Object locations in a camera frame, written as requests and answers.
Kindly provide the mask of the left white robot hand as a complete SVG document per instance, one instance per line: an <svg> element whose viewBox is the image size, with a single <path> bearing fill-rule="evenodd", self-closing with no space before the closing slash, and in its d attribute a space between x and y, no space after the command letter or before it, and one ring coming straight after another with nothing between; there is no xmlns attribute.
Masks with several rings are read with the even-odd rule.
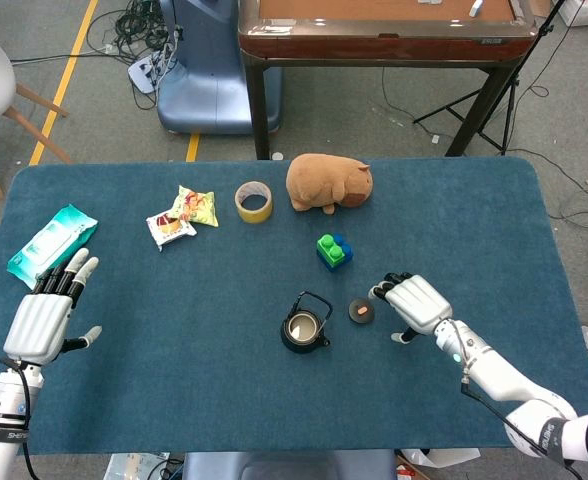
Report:
<svg viewBox="0 0 588 480"><path fill-rule="evenodd" d="M85 247L67 261L47 269L37 277L14 316L4 343L5 355L17 363L43 366L61 353L86 349L102 333L96 325L76 338L66 336L71 314L99 264Z"/></svg>

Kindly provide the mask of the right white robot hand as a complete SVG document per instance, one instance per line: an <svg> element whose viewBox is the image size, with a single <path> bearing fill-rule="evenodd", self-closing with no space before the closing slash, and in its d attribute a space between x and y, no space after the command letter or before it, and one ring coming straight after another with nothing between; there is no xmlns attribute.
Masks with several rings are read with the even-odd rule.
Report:
<svg viewBox="0 0 588 480"><path fill-rule="evenodd" d="M450 303L420 275L389 272L368 291L368 298L385 301L406 322L404 332L391 340L408 344L418 335L434 335L437 326L452 318Z"/></svg>

